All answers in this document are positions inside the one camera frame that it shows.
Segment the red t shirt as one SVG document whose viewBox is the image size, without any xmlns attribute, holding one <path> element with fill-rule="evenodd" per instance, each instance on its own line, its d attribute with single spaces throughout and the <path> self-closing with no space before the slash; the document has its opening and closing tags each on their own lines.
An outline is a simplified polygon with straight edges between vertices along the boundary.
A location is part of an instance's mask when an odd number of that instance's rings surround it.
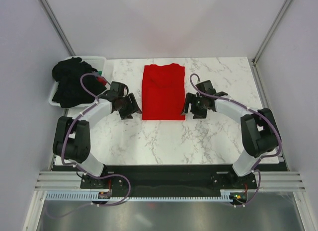
<svg viewBox="0 0 318 231">
<path fill-rule="evenodd" d="M 172 63 L 145 65 L 142 79 L 142 120 L 184 121 L 185 67 Z"/>
</svg>

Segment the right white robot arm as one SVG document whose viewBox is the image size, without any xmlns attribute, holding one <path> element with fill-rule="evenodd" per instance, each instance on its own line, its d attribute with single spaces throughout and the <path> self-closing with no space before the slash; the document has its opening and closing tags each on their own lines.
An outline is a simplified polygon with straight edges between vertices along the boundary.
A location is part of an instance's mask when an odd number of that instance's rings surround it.
<svg viewBox="0 0 318 231">
<path fill-rule="evenodd" d="M 193 114 L 193 119 L 205 119 L 208 110 L 221 113 L 241 127 L 243 151 L 227 176 L 228 184 L 239 188 L 245 176 L 252 173 L 260 161 L 274 149 L 281 151 L 282 140 L 273 113 L 269 108 L 253 109 L 233 100 L 227 93 L 216 92 L 210 80 L 194 86 L 197 93 L 187 93 L 182 114 Z"/>
</svg>

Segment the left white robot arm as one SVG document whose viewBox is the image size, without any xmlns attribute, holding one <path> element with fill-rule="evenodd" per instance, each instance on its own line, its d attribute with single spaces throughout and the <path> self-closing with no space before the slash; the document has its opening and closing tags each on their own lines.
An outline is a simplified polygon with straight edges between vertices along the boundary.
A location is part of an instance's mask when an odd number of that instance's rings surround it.
<svg viewBox="0 0 318 231">
<path fill-rule="evenodd" d="M 98 188 L 107 186 L 109 176 L 106 165 L 91 153 L 90 130 L 104 117 L 117 111 L 122 120 L 141 114 L 135 96 L 128 86 L 113 82 L 109 90 L 97 96 L 86 109 L 74 117 L 62 116 L 57 121 L 53 142 L 53 154 L 61 158 L 63 165 L 71 165 L 92 177 Z"/>
</svg>

